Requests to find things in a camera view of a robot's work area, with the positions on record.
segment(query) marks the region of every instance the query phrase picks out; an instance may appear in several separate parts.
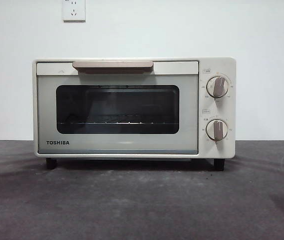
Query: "wall socket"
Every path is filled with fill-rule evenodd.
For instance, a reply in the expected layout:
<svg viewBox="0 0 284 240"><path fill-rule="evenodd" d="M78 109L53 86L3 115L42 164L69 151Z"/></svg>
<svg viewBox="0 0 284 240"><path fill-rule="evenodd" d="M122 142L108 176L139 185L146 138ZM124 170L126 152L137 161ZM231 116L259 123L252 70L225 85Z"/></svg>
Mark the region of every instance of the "wall socket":
<svg viewBox="0 0 284 240"><path fill-rule="evenodd" d="M85 0L62 0L64 22L85 22Z"/></svg>

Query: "glass window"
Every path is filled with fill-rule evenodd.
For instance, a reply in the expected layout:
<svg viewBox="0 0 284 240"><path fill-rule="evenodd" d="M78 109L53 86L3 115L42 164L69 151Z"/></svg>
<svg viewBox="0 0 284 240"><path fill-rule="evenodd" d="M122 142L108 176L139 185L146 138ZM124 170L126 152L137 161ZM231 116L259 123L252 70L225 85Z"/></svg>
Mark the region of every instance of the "glass window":
<svg viewBox="0 0 284 240"><path fill-rule="evenodd" d="M179 89L61 85L56 90L56 122L62 134L175 134Z"/></svg>

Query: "toaster oven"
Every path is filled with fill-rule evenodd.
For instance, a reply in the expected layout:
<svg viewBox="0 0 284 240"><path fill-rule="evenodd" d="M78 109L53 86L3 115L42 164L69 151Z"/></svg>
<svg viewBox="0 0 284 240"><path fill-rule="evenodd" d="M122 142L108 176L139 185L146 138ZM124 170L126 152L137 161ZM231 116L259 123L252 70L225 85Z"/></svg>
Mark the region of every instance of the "toaster oven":
<svg viewBox="0 0 284 240"><path fill-rule="evenodd" d="M58 158L224 159L235 155L230 57L33 62L34 151Z"/></svg>

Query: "oven foot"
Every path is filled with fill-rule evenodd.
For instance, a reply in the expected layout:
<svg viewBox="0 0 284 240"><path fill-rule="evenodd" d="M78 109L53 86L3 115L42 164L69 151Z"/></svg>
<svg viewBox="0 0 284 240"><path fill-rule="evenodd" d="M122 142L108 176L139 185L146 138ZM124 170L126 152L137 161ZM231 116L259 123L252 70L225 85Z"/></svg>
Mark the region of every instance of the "oven foot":
<svg viewBox="0 0 284 240"><path fill-rule="evenodd" d="M56 168L56 166L57 166L56 159L52 159L52 158L46 159L46 168L47 169L52 170L52 169Z"/></svg>
<svg viewBox="0 0 284 240"><path fill-rule="evenodd" d="M214 168L217 171L224 171L225 159L214 159Z"/></svg>

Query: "control knob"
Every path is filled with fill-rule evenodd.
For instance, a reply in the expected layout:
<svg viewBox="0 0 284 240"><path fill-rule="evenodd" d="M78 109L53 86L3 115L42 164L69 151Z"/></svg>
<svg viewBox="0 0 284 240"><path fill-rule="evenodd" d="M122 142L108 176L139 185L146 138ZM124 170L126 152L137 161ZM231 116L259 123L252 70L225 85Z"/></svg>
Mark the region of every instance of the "control knob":
<svg viewBox="0 0 284 240"><path fill-rule="evenodd" d="M214 141L220 141L225 138L227 131L226 123L219 119L210 121L206 126L207 135Z"/></svg>
<svg viewBox="0 0 284 240"><path fill-rule="evenodd" d="M208 81L206 89L210 96L221 98L228 91L228 82L223 76L215 76Z"/></svg>

